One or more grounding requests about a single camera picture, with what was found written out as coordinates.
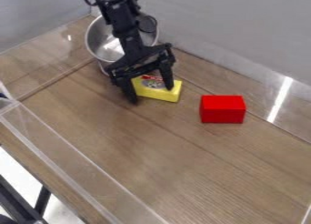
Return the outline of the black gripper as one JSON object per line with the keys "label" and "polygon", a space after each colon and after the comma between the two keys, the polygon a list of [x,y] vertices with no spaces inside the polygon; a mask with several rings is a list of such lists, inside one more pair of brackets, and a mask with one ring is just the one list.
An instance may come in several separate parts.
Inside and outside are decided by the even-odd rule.
{"label": "black gripper", "polygon": [[139,32],[114,33],[119,39],[124,55],[104,68],[112,83],[122,89],[130,103],[138,103],[138,95],[131,79],[147,72],[160,72],[167,90],[174,88],[172,66],[176,62],[171,43],[146,46]]}

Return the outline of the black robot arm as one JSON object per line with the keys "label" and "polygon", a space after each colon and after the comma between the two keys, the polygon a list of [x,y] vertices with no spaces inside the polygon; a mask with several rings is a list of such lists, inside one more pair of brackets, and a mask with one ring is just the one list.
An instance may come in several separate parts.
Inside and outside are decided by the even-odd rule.
{"label": "black robot arm", "polygon": [[142,7],[138,0],[84,0],[98,6],[112,36],[119,40],[124,55],[103,70],[112,84],[118,86],[128,101],[138,102],[138,93],[131,79],[155,70],[159,71],[167,90],[174,88],[172,66],[176,62],[172,45],[148,46],[142,39]]}

